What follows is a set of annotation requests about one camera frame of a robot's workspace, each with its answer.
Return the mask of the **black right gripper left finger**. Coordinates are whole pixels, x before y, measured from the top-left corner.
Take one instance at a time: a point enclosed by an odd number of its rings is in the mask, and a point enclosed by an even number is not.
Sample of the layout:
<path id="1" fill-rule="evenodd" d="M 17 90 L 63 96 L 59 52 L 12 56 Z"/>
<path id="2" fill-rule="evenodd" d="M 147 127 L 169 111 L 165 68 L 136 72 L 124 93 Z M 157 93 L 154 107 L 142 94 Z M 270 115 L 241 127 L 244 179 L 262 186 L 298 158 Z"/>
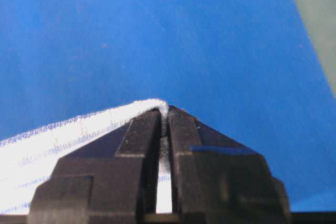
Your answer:
<path id="1" fill-rule="evenodd" d="M 141 223 L 155 212 L 161 115 L 151 110 L 60 158 L 28 223 Z"/>

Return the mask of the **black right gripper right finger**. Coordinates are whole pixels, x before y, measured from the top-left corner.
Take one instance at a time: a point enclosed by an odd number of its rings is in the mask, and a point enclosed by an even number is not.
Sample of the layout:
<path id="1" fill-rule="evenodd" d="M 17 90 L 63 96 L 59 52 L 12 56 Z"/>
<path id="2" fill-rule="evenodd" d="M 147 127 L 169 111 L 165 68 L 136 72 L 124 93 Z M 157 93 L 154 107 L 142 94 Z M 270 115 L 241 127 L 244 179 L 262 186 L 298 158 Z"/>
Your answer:
<path id="1" fill-rule="evenodd" d="M 176 107 L 168 122 L 181 223 L 290 222 L 285 187 L 261 154 Z"/>

